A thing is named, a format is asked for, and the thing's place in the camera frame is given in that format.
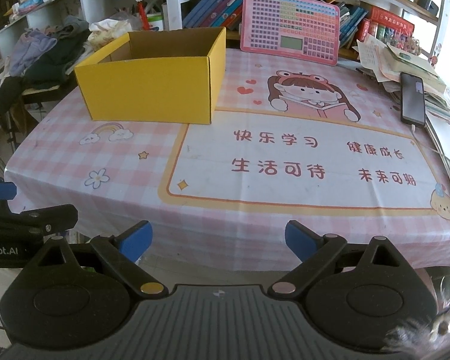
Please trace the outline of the pink cartoon table mat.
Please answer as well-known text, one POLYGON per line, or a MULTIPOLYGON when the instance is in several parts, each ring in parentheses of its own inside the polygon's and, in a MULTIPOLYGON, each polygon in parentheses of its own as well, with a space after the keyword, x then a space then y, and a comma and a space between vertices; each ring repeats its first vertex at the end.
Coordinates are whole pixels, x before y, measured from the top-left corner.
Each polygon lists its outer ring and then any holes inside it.
POLYGON ((151 254, 234 271, 285 271, 297 220, 352 243, 385 236, 414 267, 450 264, 450 183, 422 132, 364 75, 230 49, 209 125, 93 121, 64 98, 8 161, 14 211, 72 204, 86 236, 146 219, 151 254), (268 79, 315 73, 356 122, 274 110, 268 79))

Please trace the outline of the pile of clothes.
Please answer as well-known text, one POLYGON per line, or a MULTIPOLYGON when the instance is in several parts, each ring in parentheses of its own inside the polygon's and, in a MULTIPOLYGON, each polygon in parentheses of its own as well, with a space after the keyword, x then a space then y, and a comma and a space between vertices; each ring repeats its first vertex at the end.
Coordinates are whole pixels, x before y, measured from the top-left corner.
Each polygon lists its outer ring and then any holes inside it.
POLYGON ((26 30, 0 74, 0 110, 8 111, 27 89, 50 89, 67 82, 74 66, 92 52, 90 34, 88 22, 76 16, 43 31, 26 30))

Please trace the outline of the yellow cardboard box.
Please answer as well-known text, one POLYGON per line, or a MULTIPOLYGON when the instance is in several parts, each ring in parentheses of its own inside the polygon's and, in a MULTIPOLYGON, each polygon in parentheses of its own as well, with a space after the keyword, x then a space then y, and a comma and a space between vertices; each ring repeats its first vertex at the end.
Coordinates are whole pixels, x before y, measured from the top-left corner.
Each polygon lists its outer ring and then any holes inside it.
POLYGON ((74 74, 95 121, 210 125, 225 66, 225 28, 189 28, 126 33, 74 74))

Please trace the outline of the black smartphone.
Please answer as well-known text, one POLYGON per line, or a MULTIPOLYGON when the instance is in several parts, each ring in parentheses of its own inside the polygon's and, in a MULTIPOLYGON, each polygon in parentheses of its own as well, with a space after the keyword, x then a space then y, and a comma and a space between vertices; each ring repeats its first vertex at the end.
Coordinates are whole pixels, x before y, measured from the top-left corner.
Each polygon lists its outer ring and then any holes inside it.
POLYGON ((401 121, 408 125, 425 126, 424 83, 420 77, 402 72, 401 83, 401 121))

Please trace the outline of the pile of papers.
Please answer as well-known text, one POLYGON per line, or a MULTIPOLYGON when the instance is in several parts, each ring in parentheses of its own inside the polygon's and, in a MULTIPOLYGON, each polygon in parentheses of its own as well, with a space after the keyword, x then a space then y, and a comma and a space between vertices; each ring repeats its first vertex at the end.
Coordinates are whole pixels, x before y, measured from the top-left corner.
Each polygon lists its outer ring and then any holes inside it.
POLYGON ((433 141, 433 151, 439 153, 450 179, 450 96, 444 81, 426 60, 370 35, 358 42, 356 50, 362 67, 372 71, 388 92, 398 92, 402 73, 422 80, 425 129, 433 141))

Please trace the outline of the pink keyboard learning toy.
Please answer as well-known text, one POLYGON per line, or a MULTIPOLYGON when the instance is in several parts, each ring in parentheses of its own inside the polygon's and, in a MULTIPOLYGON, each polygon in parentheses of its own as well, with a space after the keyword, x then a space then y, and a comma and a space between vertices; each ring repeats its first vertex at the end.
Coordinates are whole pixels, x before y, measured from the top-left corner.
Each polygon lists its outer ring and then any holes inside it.
POLYGON ((335 66, 340 9, 316 0, 243 0, 241 50, 335 66))

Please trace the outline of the red book box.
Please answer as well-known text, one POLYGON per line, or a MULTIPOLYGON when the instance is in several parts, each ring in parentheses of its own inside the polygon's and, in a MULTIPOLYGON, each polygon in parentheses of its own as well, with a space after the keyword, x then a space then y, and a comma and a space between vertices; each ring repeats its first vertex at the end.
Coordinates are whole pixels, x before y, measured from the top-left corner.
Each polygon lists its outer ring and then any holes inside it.
POLYGON ((367 35, 403 49, 413 37, 415 25, 410 21, 376 6, 362 7, 365 16, 359 21, 356 40, 364 42, 367 35))

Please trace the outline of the red bottle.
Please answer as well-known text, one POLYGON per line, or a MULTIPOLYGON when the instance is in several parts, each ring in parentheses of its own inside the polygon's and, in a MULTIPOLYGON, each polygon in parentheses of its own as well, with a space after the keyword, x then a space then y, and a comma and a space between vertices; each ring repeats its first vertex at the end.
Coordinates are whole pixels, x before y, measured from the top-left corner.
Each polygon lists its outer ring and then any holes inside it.
POLYGON ((142 22, 143 30, 148 31, 148 30, 150 30, 150 25, 149 25, 147 14, 145 13, 144 0, 135 0, 135 1, 136 1, 136 5, 138 7, 139 17, 142 22))

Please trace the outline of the row of blue books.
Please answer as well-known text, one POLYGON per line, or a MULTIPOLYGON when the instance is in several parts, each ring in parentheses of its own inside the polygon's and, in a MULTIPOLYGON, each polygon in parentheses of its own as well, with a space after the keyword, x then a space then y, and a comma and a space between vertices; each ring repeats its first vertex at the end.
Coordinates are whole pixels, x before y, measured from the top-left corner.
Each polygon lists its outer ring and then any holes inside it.
POLYGON ((224 27, 233 30, 242 18, 244 0, 200 0, 183 19, 185 29, 224 27))

